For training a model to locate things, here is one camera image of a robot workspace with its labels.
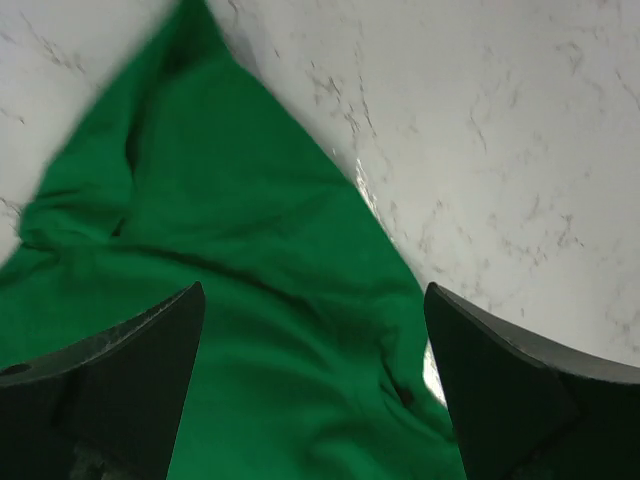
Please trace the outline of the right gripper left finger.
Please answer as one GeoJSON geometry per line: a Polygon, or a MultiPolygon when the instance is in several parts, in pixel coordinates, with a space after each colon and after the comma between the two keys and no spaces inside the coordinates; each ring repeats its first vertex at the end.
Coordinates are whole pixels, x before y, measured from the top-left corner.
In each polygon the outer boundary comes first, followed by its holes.
{"type": "Polygon", "coordinates": [[[1,371],[4,479],[164,479],[199,347],[200,283],[1,371]]]}

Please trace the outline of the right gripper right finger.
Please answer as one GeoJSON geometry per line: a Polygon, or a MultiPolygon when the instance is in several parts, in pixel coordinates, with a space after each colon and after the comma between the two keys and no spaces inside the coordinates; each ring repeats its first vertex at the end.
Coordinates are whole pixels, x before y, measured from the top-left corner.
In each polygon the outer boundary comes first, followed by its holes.
{"type": "Polygon", "coordinates": [[[639,370],[430,283],[424,313],[470,479],[636,479],[639,370]]]}

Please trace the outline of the green t shirt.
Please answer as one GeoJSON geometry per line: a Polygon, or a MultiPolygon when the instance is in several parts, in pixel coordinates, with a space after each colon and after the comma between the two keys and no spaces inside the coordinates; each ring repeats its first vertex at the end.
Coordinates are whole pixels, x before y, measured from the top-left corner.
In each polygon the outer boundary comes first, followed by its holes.
{"type": "Polygon", "coordinates": [[[1,270],[1,361],[200,282],[173,479],[461,479],[423,294],[322,149],[183,1],[49,165],[1,270]]]}

